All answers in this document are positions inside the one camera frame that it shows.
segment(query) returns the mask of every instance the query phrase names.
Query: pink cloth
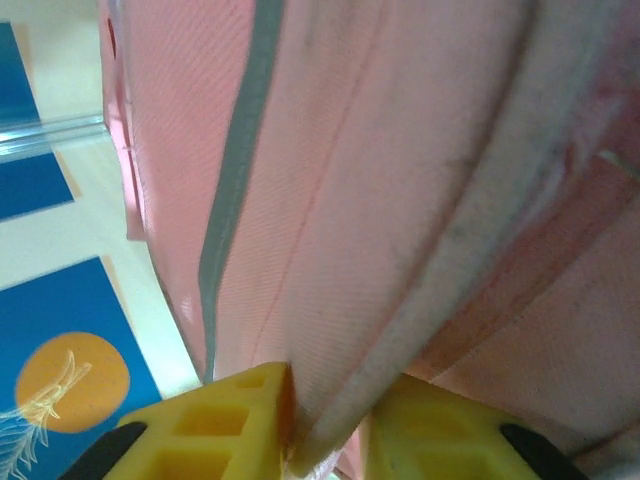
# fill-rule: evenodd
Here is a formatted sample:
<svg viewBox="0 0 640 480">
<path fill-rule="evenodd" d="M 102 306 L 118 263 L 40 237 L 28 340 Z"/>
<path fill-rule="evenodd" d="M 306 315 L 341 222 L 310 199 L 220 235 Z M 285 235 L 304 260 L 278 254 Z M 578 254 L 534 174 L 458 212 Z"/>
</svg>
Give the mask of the pink cloth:
<svg viewBox="0 0 640 480">
<path fill-rule="evenodd" d="M 640 6 L 625 3 L 622 16 L 616 2 L 596 0 L 545 0 L 535 12 L 511 0 L 287 3 L 217 305 L 216 373 L 291 363 L 299 465 L 344 442 L 466 300 L 414 372 L 433 378 L 453 365 L 440 383 L 548 419 L 539 423 L 558 427 L 548 431 L 567 448 L 628 420 L 638 399 L 631 387 L 611 384 L 573 409 L 604 374 L 576 377 L 580 362 L 592 349 L 617 352 L 633 322 L 631 298 L 600 336 L 589 330 L 593 317 L 562 303 L 596 275 L 578 269 L 564 285 L 566 267 L 596 248 L 609 216 L 635 196 L 633 181 L 595 156 L 606 148 L 629 161 L 640 150 L 632 81 Z M 250 0 L 101 0 L 105 113 L 129 235 L 147 241 L 200 372 L 198 264 L 253 11 Z M 609 62 L 589 90 L 603 46 Z M 607 310 L 590 308 L 600 316 L 619 313 L 598 305 Z M 529 329 L 518 328 L 522 314 Z M 572 337 L 574 324 L 584 333 Z M 575 350 L 560 352 L 572 338 Z M 529 339 L 536 347 L 523 348 Z M 618 379 L 638 370 L 633 340 L 620 347 L 625 365 L 607 364 L 623 368 Z M 489 377 L 512 356 L 495 373 L 500 389 L 477 381 L 487 377 L 476 367 Z M 545 389 L 558 392 L 557 403 Z M 349 446 L 353 460 L 358 447 Z M 352 464 L 355 477 L 361 468 Z"/>
<path fill-rule="evenodd" d="M 129 237 L 147 242 L 178 327 L 202 372 L 198 267 L 254 4 L 201 0 L 178 8 L 169 0 L 154 0 L 152 7 L 124 1 L 116 12 L 116 3 L 100 2 L 103 83 L 107 124 L 122 168 Z M 120 22 L 109 29 L 107 19 Z"/>
</svg>

